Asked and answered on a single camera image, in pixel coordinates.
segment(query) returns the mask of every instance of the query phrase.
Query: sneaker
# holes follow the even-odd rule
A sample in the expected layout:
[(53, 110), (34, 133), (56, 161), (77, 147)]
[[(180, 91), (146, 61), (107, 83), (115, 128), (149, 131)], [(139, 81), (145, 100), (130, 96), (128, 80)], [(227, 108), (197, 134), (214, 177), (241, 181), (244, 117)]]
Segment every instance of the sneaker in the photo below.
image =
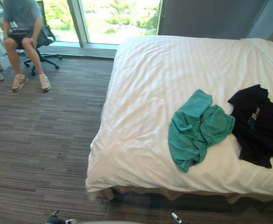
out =
[(41, 82), (41, 88), (43, 89), (43, 92), (47, 92), (50, 90), (50, 82), (45, 74), (39, 75), (39, 79)]
[(28, 78), (26, 78), (24, 75), (15, 75), (12, 90), (14, 92), (19, 91), (26, 83), (28, 83)]

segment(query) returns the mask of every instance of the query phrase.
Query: white duvet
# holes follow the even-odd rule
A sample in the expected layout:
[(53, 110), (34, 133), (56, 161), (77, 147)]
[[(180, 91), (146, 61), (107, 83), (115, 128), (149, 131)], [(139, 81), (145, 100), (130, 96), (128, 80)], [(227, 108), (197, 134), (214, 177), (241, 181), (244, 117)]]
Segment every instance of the white duvet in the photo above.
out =
[(168, 148), (170, 120), (195, 90), (211, 94), (230, 114), (228, 99), (255, 84), (268, 89), (273, 102), (272, 42), (144, 36), (121, 44), (91, 144), (88, 191), (121, 185), (273, 195), (273, 168), (239, 160), (232, 134), (187, 173)]

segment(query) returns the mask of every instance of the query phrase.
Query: hand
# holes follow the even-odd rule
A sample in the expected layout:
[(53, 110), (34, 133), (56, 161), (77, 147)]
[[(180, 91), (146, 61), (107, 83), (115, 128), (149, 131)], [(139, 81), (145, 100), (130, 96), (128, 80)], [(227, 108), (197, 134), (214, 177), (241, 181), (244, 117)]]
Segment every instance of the hand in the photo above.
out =
[(37, 49), (37, 40), (35, 38), (30, 38), (30, 44), (33, 46), (33, 48), (36, 50)]

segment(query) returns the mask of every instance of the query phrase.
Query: office chair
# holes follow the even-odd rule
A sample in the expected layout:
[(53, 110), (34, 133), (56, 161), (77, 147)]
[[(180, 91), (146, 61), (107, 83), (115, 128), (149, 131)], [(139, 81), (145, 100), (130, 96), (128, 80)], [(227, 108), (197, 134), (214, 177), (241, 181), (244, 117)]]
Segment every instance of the office chair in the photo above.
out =
[[(56, 41), (56, 38), (54, 37), (53, 33), (51, 32), (49, 25), (47, 25), (43, 1), (42, 0), (37, 1), (37, 3), (40, 7), (41, 14), (42, 14), (42, 20), (43, 20), (43, 27), (42, 27), (40, 33), (45, 37), (46, 41), (44, 43), (42, 43), (41, 45), (39, 45), (39, 43), (38, 43), (36, 51), (39, 55), (41, 62), (47, 62), (49, 64), (54, 65), (56, 69), (59, 69), (59, 66), (57, 64), (53, 63), (52, 61), (48, 60), (47, 58), (58, 57), (59, 60), (62, 60), (62, 56), (60, 54), (41, 54), (38, 50), (38, 48), (41, 46), (48, 46), (48, 45), (52, 44), (54, 41)], [(26, 67), (29, 67), (29, 62), (31, 62), (31, 60), (26, 60), (23, 63), (25, 64)], [(31, 70), (31, 74), (32, 74), (32, 76), (35, 76), (35, 66), (33, 66), (32, 70)]]

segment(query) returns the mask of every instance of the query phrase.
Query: leg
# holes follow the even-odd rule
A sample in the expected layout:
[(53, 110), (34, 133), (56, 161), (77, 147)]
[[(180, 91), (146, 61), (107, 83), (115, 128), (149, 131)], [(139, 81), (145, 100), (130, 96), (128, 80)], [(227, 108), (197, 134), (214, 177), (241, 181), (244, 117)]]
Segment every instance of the leg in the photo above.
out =
[(44, 74), (43, 68), (41, 66), (40, 58), (36, 50), (33, 48), (33, 46), (30, 44), (29, 38), (24, 38), (22, 40), (22, 45), (24, 49), (27, 51), (29, 58), (34, 63), (39, 75)]
[(30, 57), (31, 61), (34, 63), (34, 66), (39, 73), (41, 88), (43, 89), (44, 92), (49, 91), (51, 88), (50, 82), (49, 82), (47, 76), (44, 74), (39, 55), (36, 52), (36, 50), (33, 48), (33, 46), (31, 45), (30, 39), (25, 37), (22, 40), (22, 45), (23, 45), (24, 49), (28, 52), (28, 56)]
[(12, 38), (7, 38), (4, 40), (4, 44), (7, 49), (7, 56), (14, 69), (15, 75), (21, 74), (20, 72), (20, 60), (16, 52), (17, 43)]

